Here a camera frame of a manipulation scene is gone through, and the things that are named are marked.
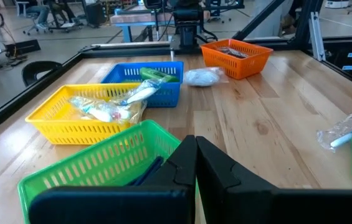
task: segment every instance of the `wooden table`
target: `wooden table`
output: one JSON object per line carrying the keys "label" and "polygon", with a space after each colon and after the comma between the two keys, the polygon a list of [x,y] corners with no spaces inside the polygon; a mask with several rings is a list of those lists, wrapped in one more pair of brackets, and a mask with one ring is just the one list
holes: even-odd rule
{"label": "wooden table", "polygon": [[[201,56],[178,56],[185,70]],[[56,89],[98,83],[119,62],[168,56],[81,61],[0,125],[0,223],[22,223],[17,183],[85,146],[51,145],[25,117]],[[210,88],[181,87],[176,108],[144,112],[177,138],[205,136],[252,172],[283,188],[352,189],[350,145],[332,153],[316,131],[352,113],[352,82],[302,52],[274,52],[261,75]],[[197,221],[202,221],[202,212]]]}
{"label": "wooden table", "polygon": [[[135,6],[127,11],[142,11],[146,10],[145,6]],[[148,26],[148,35],[150,36],[150,41],[152,41],[152,27],[155,26],[155,15],[151,13],[145,14],[117,14],[118,11],[115,11],[115,15],[110,18],[111,24],[121,27],[123,31],[123,41],[132,42],[133,37],[131,34],[131,26]],[[204,11],[204,20],[210,18],[210,12]],[[170,12],[159,13],[158,14],[158,25],[166,26],[173,25],[174,19]]]}

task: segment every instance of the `blue toothbrush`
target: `blue toothbrush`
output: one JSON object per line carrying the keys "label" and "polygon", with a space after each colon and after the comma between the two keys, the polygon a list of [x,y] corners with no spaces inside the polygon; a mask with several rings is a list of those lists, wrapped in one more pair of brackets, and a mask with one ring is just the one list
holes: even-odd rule
{"label": "blue toothbrush", "polygon": [[339,137],[339,138],[335,139],[334,141],[332,141],[331,146],[333,148],[339,147],[339,146],[343,145],[344,143],[350,141],[351,137],[352,137],[352,131],[350,133],[345,134],[344,136]]}

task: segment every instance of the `clear plastic bag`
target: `clear plastic bag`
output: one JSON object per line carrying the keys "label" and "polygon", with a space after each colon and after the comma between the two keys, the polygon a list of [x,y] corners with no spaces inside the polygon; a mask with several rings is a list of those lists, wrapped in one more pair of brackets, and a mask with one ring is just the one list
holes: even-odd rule
{"label": "clear plastic bag", "polygon": [[225,54],[228,54],[228,55],[232,55],[234,57],[237,57],[237,58],[247,58],[248,55],[247,54],[244,54],[238,50],[234,50],[230,47],[218,47],[217,48],[218,51],[222,52],[222,53],[225,53]]}
{"label": "clear plastic bag", "polygon": [[331,129],[317,132],[317,140],[325,149],[335,149],[350,141],[352,137],[352,114],[345,120],[336,123]]}
{"label": "clear plastic bag", "polygon": [[81,112],[80,119],[98,119],[103,122],[118,122],[123,124],[129,122],[136,124],[140,121],[147,102],[139,101],[126,106],[116,105],[93,98],[73,96],[69,102]]}
{"label": "clear plastic bag", "polygon": [[221,67],[207,67],[187,71],[183,83],[191,86],[211,86],[215,83],[226,82],[224,69]]}
{"label": "clear plastic bag", "polygon": [[129,90],[124,97],[111,102],[116,105],[126,106],[134,102],[146,100],[161,88],[162,83],[167,82],[167,77],[151,78],[144,80],[137,88]]}

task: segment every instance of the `black equipment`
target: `black equipment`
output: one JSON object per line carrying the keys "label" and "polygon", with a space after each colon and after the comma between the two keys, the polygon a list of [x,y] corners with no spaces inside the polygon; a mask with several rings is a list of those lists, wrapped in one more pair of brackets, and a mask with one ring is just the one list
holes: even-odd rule
{"label": "black equipment", "polygon": [[8,56],[17,56],[41,50],[37,40],[27,40],[17,42],[16,44],[6,44],[6,49]]}
{"label": "black equipment", "polygon": [[104,6],[100,2],[86,5],[86,20],[90,26],[98,28],[101,24],[106,21],[107,18],[105,17],[103,7]]}
{"label": "black equipment", "polygon": [[53,188],[32,201],[29,219],[192,224],[196,177],[208,224],[352,223],[352,190],[279,189],[200,136],[187,136],[141,186]]}
{"label": "black equipment", "polygon": [[235,6],[213,6],[210,0],[206,1],[206,7],[202,8],[199,0],[169,0],[172,9],[168,9],[167,0],[145,0],[144,4],[147,9],[155,10],[155,18],[157,19],[157,10],[163,12],[173,11],[174,24],[176,25],[176,33],[179,34],[179,44],[177,47],[181,49],[196,49],[199,47],[197,38],[203,42],[207,40],[197,34],[197,27],[203,32],[211,35],[211,39],[217,40],[216,35],[207,31],[203,26],[204,10],[220,10],[220,9],[243,9],[244,1],[238,0]]}

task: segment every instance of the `blue basket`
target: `blue basket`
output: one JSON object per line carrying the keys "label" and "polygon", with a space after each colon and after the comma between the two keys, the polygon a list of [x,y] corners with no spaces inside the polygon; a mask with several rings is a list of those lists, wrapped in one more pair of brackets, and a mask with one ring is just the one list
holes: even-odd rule
{"label": "blue basket", "polygon": [[148,107],[175,107],[183,82],[183,62],[140,62],[119,63],[109,72],[101,83],[142,82],[140,68],[153,68],[177,77],[180,82],[162,84],[160,90],[148,98]]}

